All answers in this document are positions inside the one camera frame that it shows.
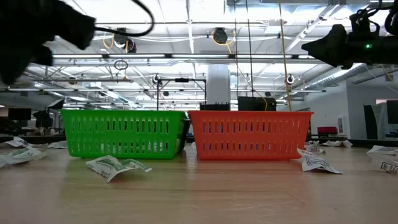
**red basket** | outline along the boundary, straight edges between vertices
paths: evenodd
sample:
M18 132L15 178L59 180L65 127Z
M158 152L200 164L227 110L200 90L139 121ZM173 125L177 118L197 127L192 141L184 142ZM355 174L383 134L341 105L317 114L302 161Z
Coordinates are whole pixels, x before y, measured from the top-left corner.
M313 112L189 111L199 159L299 159Z

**white column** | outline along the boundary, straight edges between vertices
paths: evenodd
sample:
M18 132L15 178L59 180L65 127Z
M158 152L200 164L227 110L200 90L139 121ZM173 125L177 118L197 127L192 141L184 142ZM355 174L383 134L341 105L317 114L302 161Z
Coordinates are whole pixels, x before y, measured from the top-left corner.
M207 104L226 104L231 101L228 65L208 65Z

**desk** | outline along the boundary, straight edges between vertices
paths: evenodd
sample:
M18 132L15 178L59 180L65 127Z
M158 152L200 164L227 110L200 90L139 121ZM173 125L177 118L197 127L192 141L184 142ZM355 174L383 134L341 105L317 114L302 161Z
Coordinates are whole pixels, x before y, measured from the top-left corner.
M395 223L398 176L372 170L366 149L325 150L344 175L302 172L297 161L197 161L186 147L107 184L52 149L0 169L0 223Z

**yellow cable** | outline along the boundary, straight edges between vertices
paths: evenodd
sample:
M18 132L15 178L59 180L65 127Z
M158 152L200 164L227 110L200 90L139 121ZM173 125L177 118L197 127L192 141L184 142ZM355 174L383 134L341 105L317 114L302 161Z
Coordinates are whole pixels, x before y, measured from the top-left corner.
M113 40L114 40L114 35L113 35L113 37L112 37L112 45L109 47L108 45L106 45L106 43L105 43L105 35L106 35L106 33L104 34L104 38L102 39L102 42L104 43L104 46L107 48L107 49L111 49L112 47L113 47Z
M381 67L383 68L384 72L386 73L386 75L390 78L391 81L394 81L394 79L390 76L390 74L387 72L386 68L384 68L383 65L381 65Z
M287 103L289 105L289 110L292 112L292 102L290 101L290 93L289 86L287 85L287 66L286 66L286 51L285 51L285 35L284 35L284 26L282 20L282 3L279 0L279 14L280 14L280 33L282 34L282 49L284 53L284 67L285 67L285 86L286 86L286 95L287 95Z
M232 54L232 51L231 51L231 48L229 47L229 45L232 44L232 43L235 41L235 38L236 38L236 33L235 33L235 32L234 32L234 39L233 39L231 42L229 42L229 43L225 43L225 44L219 44L219 43L217 43L217 42L214 40L214 31L211 33L211 38L213 39L214 43L216 43L217 45L222 45L222 46L225 46L225 45L226 45L227 48L228 48L228 50L229 50L229 53ZM238 78L239 78L239 72L241 72L241 74L242 74L244 80L246 81L246 83L248 83L249 86L254 90L254 88L252 87L252 85L251 85L251 84L246 80L246 78L244 77L243 72L242 72L241 69L239 68L239 65L238 65L238 63L236 62L236 60L234 60L234 61L235 61L236 65L238 66L238 69L239 69L239 71L237 71L237 73L238 73ZM256 90L254 90L254 92L257 93L257 94L264 100L264 102L266 102L266 110L265 110L265 111L267 111L267 108L268 108L267 100L266 100L264 97L262 97L261 94L258 93Z

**plastic basket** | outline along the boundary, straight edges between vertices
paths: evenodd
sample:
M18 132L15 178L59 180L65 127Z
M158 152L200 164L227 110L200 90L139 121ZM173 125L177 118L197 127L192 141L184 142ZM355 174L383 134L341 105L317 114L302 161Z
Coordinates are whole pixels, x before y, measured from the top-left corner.
M312 112L189 111L199 159L299 159Z
M61 110L69 155L171 159L180 149L181 111Z

